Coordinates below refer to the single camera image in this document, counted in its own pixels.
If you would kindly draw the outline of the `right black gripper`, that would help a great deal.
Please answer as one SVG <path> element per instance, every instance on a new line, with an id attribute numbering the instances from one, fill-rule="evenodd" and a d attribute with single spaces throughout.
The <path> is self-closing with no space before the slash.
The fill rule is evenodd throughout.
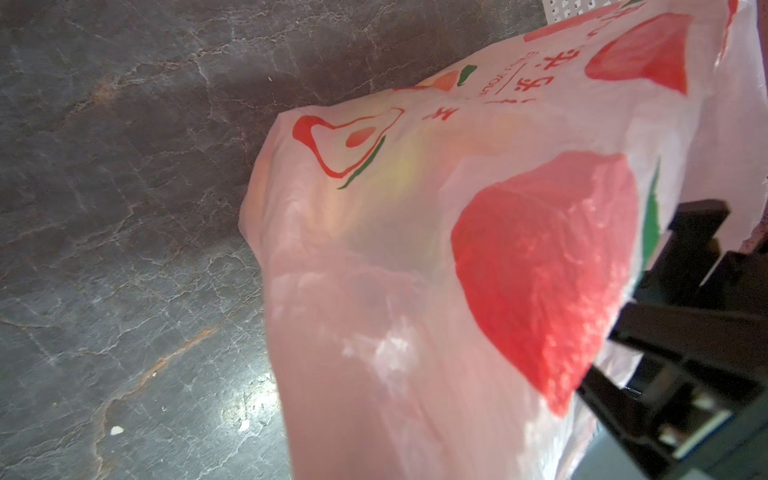
<path id="1" fill-rule="evenodd" d="M 649 479 L 767 475 L 767 245 L 722 252 L 728 214 L 679 205 L 609 336 L 641 354 L 636 374 L 620 387 L 591 368 L 578 390 Z"/>

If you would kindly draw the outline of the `pink printed plastic bag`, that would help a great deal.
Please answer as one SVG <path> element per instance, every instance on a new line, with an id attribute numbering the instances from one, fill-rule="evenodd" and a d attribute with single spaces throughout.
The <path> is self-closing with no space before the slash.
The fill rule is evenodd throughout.
<path id="1" fill-rule="evenodd" d="M 682 201 L 766 202 L 754 1 L 624 1 L 280 114 L 239 219 L 297 479 L 566 479 Z"/>

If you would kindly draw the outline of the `white perforated plastic basket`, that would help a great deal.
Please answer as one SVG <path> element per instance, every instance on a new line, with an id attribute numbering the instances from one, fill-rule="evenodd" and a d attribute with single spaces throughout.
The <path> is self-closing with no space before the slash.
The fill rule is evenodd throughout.
<path id="1" fill-rule="evenodd" d="M 591 13 L 613 4 L 621 4 L 620 1 L 612 0 L 542 0 L 541 3 L 548 25 Z"/>

